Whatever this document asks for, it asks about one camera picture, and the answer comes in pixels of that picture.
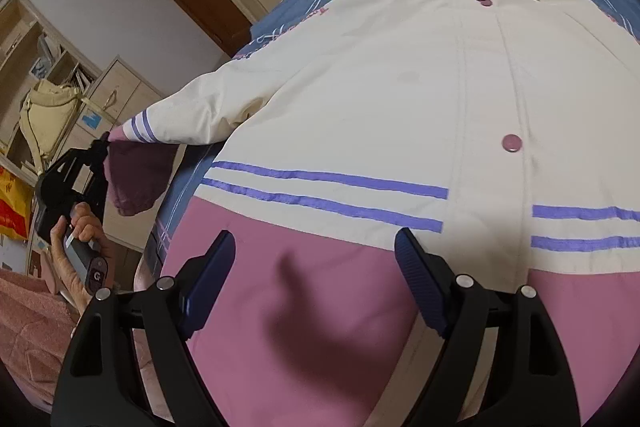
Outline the person's left hand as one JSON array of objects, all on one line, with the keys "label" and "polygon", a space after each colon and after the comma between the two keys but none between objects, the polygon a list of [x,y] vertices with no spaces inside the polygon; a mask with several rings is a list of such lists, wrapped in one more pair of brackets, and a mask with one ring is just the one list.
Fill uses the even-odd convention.
[{"label": "person's left hand", "polygon": [[80,202],[50,232],[55,273],[66,288],[79,314],[83,314],[98,289],[113,288],[116,251],[102,223],[86,202]]}]

